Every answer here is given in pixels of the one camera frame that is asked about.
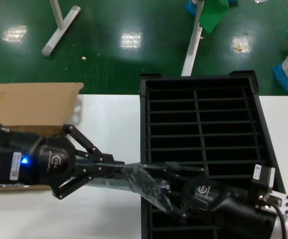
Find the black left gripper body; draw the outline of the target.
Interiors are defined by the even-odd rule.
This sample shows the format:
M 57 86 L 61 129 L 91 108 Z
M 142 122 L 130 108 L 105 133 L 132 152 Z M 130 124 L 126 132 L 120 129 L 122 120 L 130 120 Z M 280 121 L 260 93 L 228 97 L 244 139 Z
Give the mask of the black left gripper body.
M 66 136 L 6 133 L 0 137 L 0 184 L 59 187 L 72 176 L 75 159 Z

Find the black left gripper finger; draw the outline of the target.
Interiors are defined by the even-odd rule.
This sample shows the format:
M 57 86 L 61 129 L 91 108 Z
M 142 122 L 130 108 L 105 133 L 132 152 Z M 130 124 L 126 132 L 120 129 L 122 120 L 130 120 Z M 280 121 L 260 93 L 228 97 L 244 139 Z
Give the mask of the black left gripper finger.
M 86 151 L 75 150 L 75 156 L 81 158 L 106 164 L 121 164 L 123 161 L 115 161 L 113 155 L 102 153 L 86 136 L 84 136 L 74 125 L 64 124 L 62 126 L 62 133 L 70 135 L 79 145 L 81 145 Z
M 111 166 L 103 165 L 86 165 L 76 166 L 72 179 L 68 182 L 64 182 L 61 186 L 52 189 L 53 196 L 59 200 L 62 200 L 74 193 L 81 187 L 85 186 L 96 178 L 109 178 L 115 173 L 115 168 Z

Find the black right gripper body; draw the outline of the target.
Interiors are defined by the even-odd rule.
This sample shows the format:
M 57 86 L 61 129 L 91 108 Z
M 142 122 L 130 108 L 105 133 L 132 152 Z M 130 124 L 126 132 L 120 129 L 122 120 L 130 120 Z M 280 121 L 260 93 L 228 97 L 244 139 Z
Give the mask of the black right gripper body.
M 191 219 L 246 237 L 269 239 L 276 215 L 262 210 L 274 168 L 256 164 L 248 190 L 207 177 L 189 179 L 181 200 Z

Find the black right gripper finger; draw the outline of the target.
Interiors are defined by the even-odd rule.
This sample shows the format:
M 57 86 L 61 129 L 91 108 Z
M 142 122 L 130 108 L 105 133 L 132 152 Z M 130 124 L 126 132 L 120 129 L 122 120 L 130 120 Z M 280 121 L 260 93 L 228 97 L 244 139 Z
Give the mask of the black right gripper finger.
M 187 223 L 190 214 L 188 210 L 183 206 L 181 198 L 179 196 L 165 195 L 162 198 L 162 204 L 166 215 L 179 223 Z
M 184 184 L 188 179 L 205 174 L 203 167 L 179 165 L 168 167 L 159 172 L 158 179 L 169 186 Z

